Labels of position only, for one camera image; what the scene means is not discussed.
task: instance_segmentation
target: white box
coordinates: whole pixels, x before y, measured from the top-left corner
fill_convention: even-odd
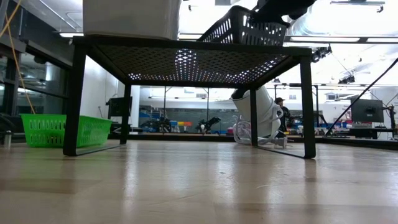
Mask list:
[[[85,34],[177,40],[181,0],[83,0]]]

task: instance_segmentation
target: shelf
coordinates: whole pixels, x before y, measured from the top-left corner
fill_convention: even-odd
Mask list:
[[[74,37],[87,55],[127,85],[260,87],[311,49],[131,37]]]

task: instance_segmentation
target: ventilation duct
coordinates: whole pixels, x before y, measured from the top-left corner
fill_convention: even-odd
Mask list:
[[[232,6],[240,0],[216,0],[216,6]]]

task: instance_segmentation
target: green plastic basket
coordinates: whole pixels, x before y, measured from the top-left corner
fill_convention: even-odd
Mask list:
[[[66,115],[22,114],[26,143],[32,147],[62,147]],[[104,144],[111,120],[80,116],[77,147]]]

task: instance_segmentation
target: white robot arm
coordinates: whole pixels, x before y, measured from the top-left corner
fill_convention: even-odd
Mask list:
[[[241,94],[232,95],[232,100],[238,111],[241,113],[241,118],[236,118],[234,125],[235,141],[241,144],[251,143],[251,129],[250,129],[250,91],[242,92]],[[267,89],[262,86],[257,92],[257,133],[259,136],[259,144],[266,144],[273,142],[280,126],[280,117],[283,116],[282,108],[274,103],[274,100],[269,96]]]

